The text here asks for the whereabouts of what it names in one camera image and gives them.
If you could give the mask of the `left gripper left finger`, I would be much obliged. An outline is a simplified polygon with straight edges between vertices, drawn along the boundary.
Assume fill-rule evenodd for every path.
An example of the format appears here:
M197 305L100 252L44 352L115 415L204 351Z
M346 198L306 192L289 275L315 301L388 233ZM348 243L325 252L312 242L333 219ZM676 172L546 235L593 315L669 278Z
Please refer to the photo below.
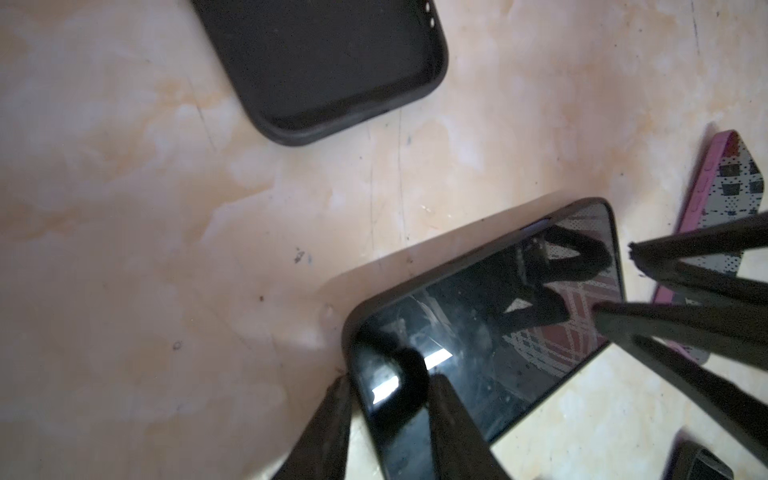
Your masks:
M299 440L273 479L344 479L353 391L346 375L327 389Z

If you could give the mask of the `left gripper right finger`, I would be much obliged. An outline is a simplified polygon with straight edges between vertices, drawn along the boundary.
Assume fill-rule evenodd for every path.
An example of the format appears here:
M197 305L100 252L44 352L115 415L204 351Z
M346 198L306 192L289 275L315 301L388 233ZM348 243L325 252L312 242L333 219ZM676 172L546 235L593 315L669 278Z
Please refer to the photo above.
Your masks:
M509 479L449 379L430 377L428 411L437 479Z

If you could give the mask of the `black phone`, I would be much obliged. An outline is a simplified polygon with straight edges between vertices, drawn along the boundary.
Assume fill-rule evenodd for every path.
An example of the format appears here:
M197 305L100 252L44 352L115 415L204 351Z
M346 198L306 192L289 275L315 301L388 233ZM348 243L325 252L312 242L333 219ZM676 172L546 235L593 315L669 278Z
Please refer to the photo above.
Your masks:
M665 480L734 480L733 470L704 446L693 441L678 443L671 455Z
M585 198L359 304L342 348L384 477L435 477L426 375L493 442L603 350L592 309L623 298L614 213Z

